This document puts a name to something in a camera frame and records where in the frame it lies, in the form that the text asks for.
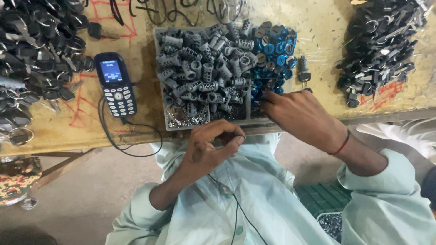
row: hand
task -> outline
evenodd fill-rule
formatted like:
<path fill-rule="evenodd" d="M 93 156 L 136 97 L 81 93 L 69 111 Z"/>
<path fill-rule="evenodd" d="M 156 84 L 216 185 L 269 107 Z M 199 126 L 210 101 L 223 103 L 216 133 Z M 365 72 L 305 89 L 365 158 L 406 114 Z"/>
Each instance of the hand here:
<path fill-rule="evenodd" d="M 223 147 L 216 149 L 212 142 L 222 139 Z M 185 157 L 174 173 L 190 184 L 209 174 L 228 157 L 234 157 L 245 140 L 245 133 L 237 124 L 224 119 L 192 130 Z"/>
<path fill-rule="evenodd" d="M 324 110 L 307 90 L 264 94 L 260 111 L 284 131 L 327 153 L 335 153 L 347 138 L 347 128 Z"/>

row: shirt button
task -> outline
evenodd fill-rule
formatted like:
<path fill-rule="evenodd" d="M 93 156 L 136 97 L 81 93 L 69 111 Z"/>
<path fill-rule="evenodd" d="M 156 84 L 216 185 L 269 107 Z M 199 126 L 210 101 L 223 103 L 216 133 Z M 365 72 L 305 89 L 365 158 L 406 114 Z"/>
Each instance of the shirt button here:
<path fill-rule="evenodd" d="M 238 227 L 236 228 L 236 234 L 237 234 L 237 235 L 240 235 L 240 234 L 242 233 L 242 230 L 243 230 L 242 226 L 238 226 Z"/>

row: camouflage fabric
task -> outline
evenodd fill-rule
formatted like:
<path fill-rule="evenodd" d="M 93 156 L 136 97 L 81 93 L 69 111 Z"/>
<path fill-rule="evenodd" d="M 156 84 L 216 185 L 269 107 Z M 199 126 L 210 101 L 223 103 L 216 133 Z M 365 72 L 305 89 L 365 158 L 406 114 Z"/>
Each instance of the camouflage fabric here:
<path fill-rule="evenodd" d="M 41 177 L 38 157 L 0 163 L 0 206 L 15 203 Z"/>

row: pile of metal pieces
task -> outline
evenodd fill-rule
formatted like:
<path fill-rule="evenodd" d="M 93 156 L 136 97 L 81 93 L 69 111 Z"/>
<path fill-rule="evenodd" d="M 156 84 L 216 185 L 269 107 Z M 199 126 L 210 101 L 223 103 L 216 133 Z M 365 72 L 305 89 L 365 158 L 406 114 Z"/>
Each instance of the pile of metal pieces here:
<path fill-rule="evenodd" d="M 88 26 L 79 0 L 6 0 L 0 8 L 0 137 L 13 145 L 33 138 L 28 109 L 38 102 L 58 112 L 82 84 L 65 87 L 74 72 L 93 71 L 76 33 Z M 51 105 L 39 101 L 40 97 Z"/>
<path fill-rule="evenodd" d="M 341 243 L 342 213 L 322 214 L 317 221 L 329 236 Z"/>
<path fill-rule="evenodd" d="M 157 30 L 157 77 L 165 84 L 166 106 L 184 108 L 192 125 L 202 123 L 199 114 L 245 119 L 241 115 L 252 84 L 250 69 L 258 63 L 250 52 L 254 41 L 247 40 L 251 25 L 246 20 L 240 30 L 234 22 L 197 31 Z"/>
<path fill-rule="evenodd" d="M 358 94 L 373 95 L 386 83 L 405 82 L 415 72 L 415 64 L 408 60 L 418 41 L 410 38 L 426 24 L 424 16 L 415 1 L 368 1 L 358 5 L 348 26 L 347 56 L 337 66 L 344 72 L 337 87 L 347 94 L 348 107 L 359 106 Z"/>
<path fill-rule="evenodd" d="M 283 25 L 273 26 L 270 21 L 252 29 L 253 53 L 258 58 L 252 69 L 251 105 L 257 108 L 266 90 L 283 94 L 285 80 L 293 77 L 292 68 L 298 61 L 293 56 L 297 33 Z"/>

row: workbench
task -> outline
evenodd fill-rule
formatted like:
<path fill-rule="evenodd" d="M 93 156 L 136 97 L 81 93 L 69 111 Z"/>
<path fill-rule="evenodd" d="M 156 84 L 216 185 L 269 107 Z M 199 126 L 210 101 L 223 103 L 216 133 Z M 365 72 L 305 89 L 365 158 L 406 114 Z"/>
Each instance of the workbench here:
<path fill-rule="evenodd" d="M 198 26 L 208 27 L 218 21 L 206 11 L 206 0 L 197 6 L 184 8 L 177 2 L 177 9 L 186 13 L 191 22 L 199 16 Z M 86 54 L 95 56 L 100 52 L 118 52 L 126 61 L 130 79 L 136 82 L 133 88 L 138 105 L 138 113 L 130 118 L 134 123 L 149 124 L 159 129 L 164 141 L 187 137 L 189 132 L 165 130 L 160 84 L 155 73 L 155 27 L 147 11 L 136 7 L 145 4 L 132 0 L 131 8 L 136 17 L 129 14 L 129 0 L 117 0 L 124 20 L 121 26 L 112 17 L 109 0 L 89 0 L 85 14 L 90 22 L 101 23 L 104 30 L 118 33 L 120 40 L 95 40 L 86 30 L 79 34 L 87 44 Z M 161 1 L 149 1 L 149 8 Z M 174 9 L 168 4 L 167 11 Z M 361 97 L 361 106 L 350 109 L 345 104 L 344 94 L 336 88 L 340 71 L 335 69 L 343 58 L 341 46 L 347 25 L 353 16 L 353 8 L 348 0 L 310 0 L 310 1 L 270 1 L 244 0 L 240 18 L 249 17 L 254 26 L 264 21 L 283 24 L 294 28 L 298 33 L 295 56 L 306 55 L 312 79 L 308 86 L 324 108 L 347 125 L 390 122 L 405 119 L 429 118 L 436 116 L 436 16 L 433 10 L 428 24 L 414 36 L 419 40 L 412 61 L 416 72 L 408 77 L 406 83 L 390 82 L 380 89 L 380 94 Z M 151 12 L 151 18 L 162 20 L 162 15 Z M 162 26 L 187 26 L 186 20 L 178 15 L 174 23 L 166 21 Z M 97 114 L 97 104 L 102 96 L 96 72 L 75 74 L 72 84 L 83 80 L 84 85 L 76 92 L 76 98 L 65 102 L 59 100 L 61 115 L 45 109 L 38 103 L 31 106 L 33 120 L 29 129 L 35 137 L 23 146 L 2 144 L 1 156 L 58 152 L 73 149 L 89 149 L 110 146 L 102 130 Z M 301 90 L 302 85 L 296 76 L 283 87 L 285 92 Z M 106 121 L 114 140 L 121 145 L 158 142 L 159 136 L 150 128 L 122 125 L 119 119 L 109 115 L 106 108 Z M 247 134 L 272 133 L 280 131 L 276 125 L 258 124 L 244 129 Z"/>

